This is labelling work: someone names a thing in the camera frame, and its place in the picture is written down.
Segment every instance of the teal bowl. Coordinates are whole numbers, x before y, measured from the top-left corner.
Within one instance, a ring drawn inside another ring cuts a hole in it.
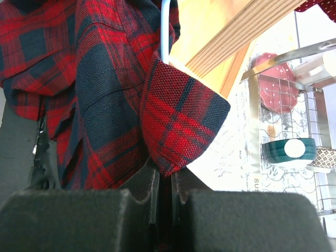
[[[281,167],[305,167],[316,157],[313,138],[285,139],[262,145],[266,160]]]

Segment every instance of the dish rack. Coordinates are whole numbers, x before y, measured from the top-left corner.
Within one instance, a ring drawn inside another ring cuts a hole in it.
[[[305,168],[277,168],[264,158],[262,144],[270,141],[314,138],[316,146],[332,148],[323,87],[336,83],[334,77],[310,86],[273,78],[277,85],[297,88],[299,96],[291,113],[275,113],[261,105],[258,77],[264,71],[285,62],[323,53],[336,48],[336,38],[289,51],[268,59],[243,74],[248,80],[250,101],[251,168],[259,173],[261,191],[299,193],[317,209],[321,224],[331,239],[336,238],[336,173],[335,169],[314,172]]]

